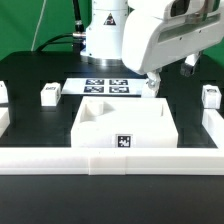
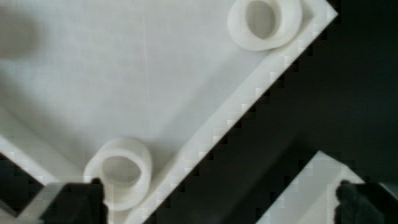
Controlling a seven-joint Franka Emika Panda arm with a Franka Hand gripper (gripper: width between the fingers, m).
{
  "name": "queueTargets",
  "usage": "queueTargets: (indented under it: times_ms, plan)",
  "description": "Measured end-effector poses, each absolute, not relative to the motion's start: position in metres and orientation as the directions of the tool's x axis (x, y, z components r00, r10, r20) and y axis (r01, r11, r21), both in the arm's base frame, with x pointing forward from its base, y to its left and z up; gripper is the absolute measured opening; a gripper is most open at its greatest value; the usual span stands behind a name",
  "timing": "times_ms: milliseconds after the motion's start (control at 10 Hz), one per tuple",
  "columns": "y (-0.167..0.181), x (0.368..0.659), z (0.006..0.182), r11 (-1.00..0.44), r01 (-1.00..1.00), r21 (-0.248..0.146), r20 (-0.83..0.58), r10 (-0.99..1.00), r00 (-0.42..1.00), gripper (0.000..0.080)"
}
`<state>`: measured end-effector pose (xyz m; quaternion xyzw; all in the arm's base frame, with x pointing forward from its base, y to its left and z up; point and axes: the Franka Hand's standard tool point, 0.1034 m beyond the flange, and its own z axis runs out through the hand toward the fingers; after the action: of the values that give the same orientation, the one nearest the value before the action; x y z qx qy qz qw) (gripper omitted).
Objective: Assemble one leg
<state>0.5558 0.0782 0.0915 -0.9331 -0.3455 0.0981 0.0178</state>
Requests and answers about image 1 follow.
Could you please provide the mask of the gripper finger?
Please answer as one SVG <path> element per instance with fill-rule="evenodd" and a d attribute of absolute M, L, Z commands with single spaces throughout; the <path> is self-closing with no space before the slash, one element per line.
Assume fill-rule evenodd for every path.
<path fill-rule="evenodd" d="M 201 57 L 202 52 L 193 53 L 186 57 L 185 61 L 181 64 L 180 74 L 185 77 L 190 77 L 194 74 L 197 63 Z"/>
<path fill-rule="evenodd" d="M 154 89 L 154 90 L 158 90 L 160 87 L 160 82 L 161 82 L 161 78 L 160 78 L 160 72 L 161 69 L 157 69 L 151 72 L 147 73 L 148 76 L 148 86 L 150 89 Z"/>

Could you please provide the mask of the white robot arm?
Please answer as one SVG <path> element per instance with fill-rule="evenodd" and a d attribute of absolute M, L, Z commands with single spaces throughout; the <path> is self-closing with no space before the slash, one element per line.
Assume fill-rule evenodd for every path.
<path fill-rule="evenodd" d="M 159 70 L 181 60 L 191 76 L 202 52 L 224 39 L 224 0 L 92 0 L 82 59 L 121 61 L 159 83 Z"/>

